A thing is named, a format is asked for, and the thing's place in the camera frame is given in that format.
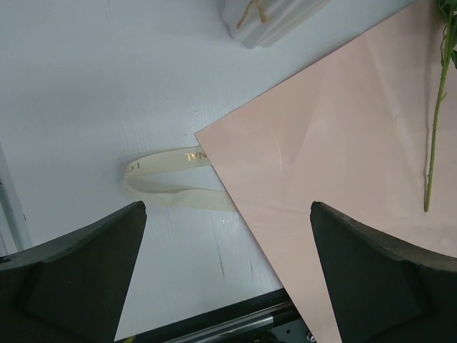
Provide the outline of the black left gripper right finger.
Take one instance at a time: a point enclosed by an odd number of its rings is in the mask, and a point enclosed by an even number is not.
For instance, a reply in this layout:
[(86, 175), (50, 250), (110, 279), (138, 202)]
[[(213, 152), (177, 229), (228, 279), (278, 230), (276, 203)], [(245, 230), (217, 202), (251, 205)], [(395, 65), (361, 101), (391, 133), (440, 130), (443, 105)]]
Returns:
[(456, 341), (456, 258), (323, 202), (311, 205), (310, 220), (343, 342)]

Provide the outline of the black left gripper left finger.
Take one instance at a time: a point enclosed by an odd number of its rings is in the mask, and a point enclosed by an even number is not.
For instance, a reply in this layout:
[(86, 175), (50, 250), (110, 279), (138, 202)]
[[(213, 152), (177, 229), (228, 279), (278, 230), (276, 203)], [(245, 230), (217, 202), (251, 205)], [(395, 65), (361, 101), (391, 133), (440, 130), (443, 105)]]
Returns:
[(1, 258), (2, 342), (114, 342), (146, 227), (134, 202)]

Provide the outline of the cream printed ribbon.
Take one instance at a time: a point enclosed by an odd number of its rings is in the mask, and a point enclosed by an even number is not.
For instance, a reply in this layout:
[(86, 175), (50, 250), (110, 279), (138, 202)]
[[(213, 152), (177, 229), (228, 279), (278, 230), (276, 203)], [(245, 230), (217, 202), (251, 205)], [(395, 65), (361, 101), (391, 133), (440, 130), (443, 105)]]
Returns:
[(127, 166), (122, 189), (133, 200), (154, 206), (235, 212), (237, 208), (225, 191), (192, 187), (164, 179), (166, 174), (210, 164), (200, 146), (156, 152)]

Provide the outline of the peach wrapping paper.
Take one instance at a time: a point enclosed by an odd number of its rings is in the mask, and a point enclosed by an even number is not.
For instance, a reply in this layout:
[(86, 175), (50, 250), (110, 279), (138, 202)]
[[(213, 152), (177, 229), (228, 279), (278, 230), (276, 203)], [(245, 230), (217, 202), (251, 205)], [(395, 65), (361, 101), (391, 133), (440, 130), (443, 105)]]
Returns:
[(313, 202), (456, 255), (456, 70), (438, 118), (444, 20), (417, 1), (197, 133), (241, 216), (319, 342), (340, 342), (309, 219)]

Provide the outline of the small peach rose stem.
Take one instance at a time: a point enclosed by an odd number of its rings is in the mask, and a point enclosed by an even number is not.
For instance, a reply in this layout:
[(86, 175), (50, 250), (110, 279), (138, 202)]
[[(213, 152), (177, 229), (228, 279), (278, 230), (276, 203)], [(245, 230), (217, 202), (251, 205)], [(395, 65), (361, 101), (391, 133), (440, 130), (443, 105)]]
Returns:
[(445, 92), (446, 81), (451, 64), (456, 67), (456, 0), (440, 0), (437, 1), (439, 13), (444, 19), (445, 26), (443, 29), (443, 38), (440, 45), (440, 63), (441, 75), (436, 97), (436, 103), (433, 110), (433, 123), (431, 130), (431, 148), (429, 156), (429, 166), (427, 173), (426, 192), (423, 204), (425, 213), (429, 212), (431, 204), (431, 194), (433, 190), (433, 174), (436, 159), (436, 144), (438, 132), (438, 118), (441, 109), (441, 104), (446, 98)]

